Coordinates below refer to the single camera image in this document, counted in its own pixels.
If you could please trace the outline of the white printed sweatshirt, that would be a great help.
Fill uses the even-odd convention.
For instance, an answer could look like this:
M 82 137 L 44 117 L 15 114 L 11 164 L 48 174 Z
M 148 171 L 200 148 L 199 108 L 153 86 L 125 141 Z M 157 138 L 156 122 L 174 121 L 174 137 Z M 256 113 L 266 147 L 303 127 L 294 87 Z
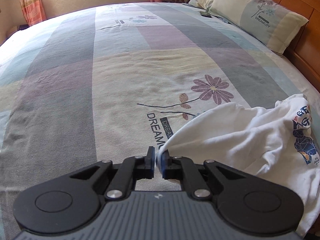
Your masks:
M 304 204 L 297 228 L 304 236 L 319 215 L 314 119 L 303 94 L 277 101 L 271 109 L 225 103 L 180 128 L 160 148 L 157 159 L 165 152 L 197 164 L 213 159 L 295 191 Z

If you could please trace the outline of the patchwork pastel bed sheet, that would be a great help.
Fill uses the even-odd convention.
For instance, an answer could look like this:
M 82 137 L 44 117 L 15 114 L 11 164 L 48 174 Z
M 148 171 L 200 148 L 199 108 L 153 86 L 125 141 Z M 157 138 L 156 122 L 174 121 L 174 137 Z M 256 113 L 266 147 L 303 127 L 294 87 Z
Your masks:
M 105 5 L 18 31 L 1 45 L 1 239 L 24 189 L 163 146 L 225 103 L 273 108 L 319 92 L 287 58 L 234 25 L 171 3 Z

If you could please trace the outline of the black remote control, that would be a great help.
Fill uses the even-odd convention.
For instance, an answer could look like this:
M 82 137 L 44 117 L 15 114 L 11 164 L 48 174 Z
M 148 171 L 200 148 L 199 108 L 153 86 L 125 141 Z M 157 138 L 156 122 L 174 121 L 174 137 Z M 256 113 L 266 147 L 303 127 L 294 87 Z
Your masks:
M 201 11 L 201 12 L 200 12 L 200 15 L 201 15 L 202 17 L 207 17 L 207 18 L 211 18 L 211 17 L 212 17 L 210 13 L 205 12 L 205 11 Z

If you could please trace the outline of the front pastel pillow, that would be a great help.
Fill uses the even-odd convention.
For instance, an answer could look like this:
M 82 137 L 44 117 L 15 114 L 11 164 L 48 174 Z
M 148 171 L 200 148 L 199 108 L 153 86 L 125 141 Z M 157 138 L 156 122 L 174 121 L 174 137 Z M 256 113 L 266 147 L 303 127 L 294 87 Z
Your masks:
M 283 54 L 309 21 L 273 0 L 213 0 L 209 9 L 278 54 Z

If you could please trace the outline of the left orange striped curtain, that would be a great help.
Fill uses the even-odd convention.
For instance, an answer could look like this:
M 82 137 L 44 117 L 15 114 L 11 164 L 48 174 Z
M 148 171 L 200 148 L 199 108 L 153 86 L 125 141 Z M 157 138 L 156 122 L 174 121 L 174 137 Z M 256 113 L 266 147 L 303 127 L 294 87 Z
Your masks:
M 23 16 L 29 26 L 47 19 L 41 0 L 20 0 L 20 5 Z

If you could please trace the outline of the wooden headboard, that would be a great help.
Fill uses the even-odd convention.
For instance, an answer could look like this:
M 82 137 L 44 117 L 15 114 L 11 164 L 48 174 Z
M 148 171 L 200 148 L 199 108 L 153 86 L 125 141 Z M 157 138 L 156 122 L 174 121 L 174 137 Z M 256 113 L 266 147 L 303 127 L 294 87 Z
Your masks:
M 274 0 L 308 19 L 284 56 L 319 90 L 319 0 Z

